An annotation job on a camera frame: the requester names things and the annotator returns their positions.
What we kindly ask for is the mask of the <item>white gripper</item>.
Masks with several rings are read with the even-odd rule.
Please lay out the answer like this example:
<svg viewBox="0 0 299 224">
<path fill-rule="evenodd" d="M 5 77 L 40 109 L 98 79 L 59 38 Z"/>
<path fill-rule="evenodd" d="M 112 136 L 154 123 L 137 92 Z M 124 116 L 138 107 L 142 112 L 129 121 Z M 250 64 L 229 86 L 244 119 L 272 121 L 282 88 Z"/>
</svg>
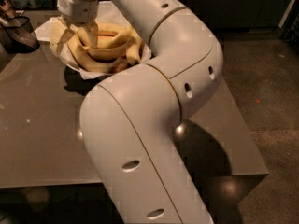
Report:
<svg viewBox="0 0 299 224">
<path fill-rule="evenodd" d="M 79 27 L 77 35 L 80 41 L 88 47 L 95 48 L 98 41 L 98 26 L 94 21 L 97 17 L 98 0 L 57 0 L 57 8 L 70 23 L 92 23 Z M 64 45 L 73 36 L 74 31 L 61 17 L 52 21 L 50 34 L 50 49 L 59 56 Z"/>
</svg>

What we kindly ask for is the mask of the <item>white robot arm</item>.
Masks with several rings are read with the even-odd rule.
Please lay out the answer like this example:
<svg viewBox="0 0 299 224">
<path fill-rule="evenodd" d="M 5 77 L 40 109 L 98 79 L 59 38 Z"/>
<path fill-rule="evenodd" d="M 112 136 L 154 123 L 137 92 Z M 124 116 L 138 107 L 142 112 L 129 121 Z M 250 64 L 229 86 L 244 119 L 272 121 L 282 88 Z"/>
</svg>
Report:
<svg viewBox="0 0 299 224">
<path fill-rule="evenodd" d="M 110 0 L 154 57 L 97 84 L 80 109 L 83 142 L 125 224 L 214 224 L 173 142 L 218 88 L 217 38 L 179 0 Z M 95 20 L 97 0 L 57 0 L 63 18 Z"/>
</svg>

